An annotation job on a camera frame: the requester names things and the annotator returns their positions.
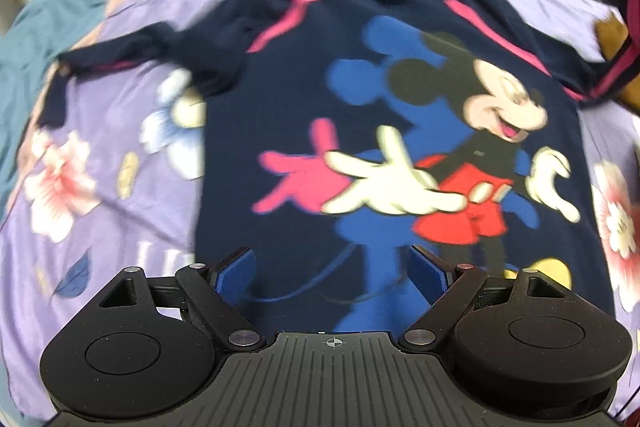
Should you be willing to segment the teal blanket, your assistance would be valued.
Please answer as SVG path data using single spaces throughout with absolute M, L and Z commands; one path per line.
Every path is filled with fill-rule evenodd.
M 17 179 L 16 156 L 55 57 L 105 18 L 108 0 L 32 0 L 1 36 L 1 206 Z

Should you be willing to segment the navy Mickey Mouse sweater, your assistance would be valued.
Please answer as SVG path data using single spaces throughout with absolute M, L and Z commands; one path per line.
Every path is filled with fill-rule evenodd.
M 50 128 L 71 81 L 138 65 L 201 98 L 195 254 L 253 249 L 239 308 L 266 335 L 403 331 L 430 305 L 413 245 L 494 277 L 554 258 L 614 309 L 579 119 L 606 67 L 506 0 L 226 0 L 60 63 Z

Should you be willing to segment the purple floral bed sheet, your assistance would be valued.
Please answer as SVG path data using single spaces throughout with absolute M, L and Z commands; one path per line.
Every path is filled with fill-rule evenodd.
M 614 17 L 592 0 L 500 0 L 518 20 L 580 57 L 601 61 L 594 25 Z M 183 28 L 224 0 L 118 0 L 94 41 L 155 22 Z M 234 220 L 264 220 L 277 236 L 308 231 L 312 242 L 270 251 L 258 247 L 255 283 L 243 298 L 258 321 L 278 329 L 393 331 L 426 306 L 406 274 L 407 247 L 418 240 L 416 219 L 369 209 L 322 215 L 314 192 L 303 193 L 278 173 L 288 140 L 295 155 L 314 157 L 322 142 L 343 145 L 367 109 L 399 119 L 401 104 L 381 81 L 386 55 L 344 64 L 323 78 L 332 101 L 349 106 L 357 89 L 372 94 L 346 120 L 329 114 L 286 124 L 276 144 L 246 153 L 274 190 L 247 206 L 221 199 Z M 204 227 L 202 183 L 214 169 L 204 155 L 205 102 L 175 65 L 146 62 L 122 72 L 73 82 L 66 123 L 32 130 L 21 148 L 21 180 L 1 227 L 1 390 L 6 425 L 42 425 L 54 414 L 39 361 L 46 344 L 122 268 L 139 265 L 167 277 L 210 252 L 195 242 Z M 639 329 L 639 181 L 632 143 L 637 117 L 608 103 L 580 113 L 570 153 L 585 161 L 579 186 L 593 208 L 572 239 L 584 251 L 562 254 L 547 213 L 520 195 L 498 206 L 508 227 L 507 277 L 534 268 L 612 303 L 632 333 Z

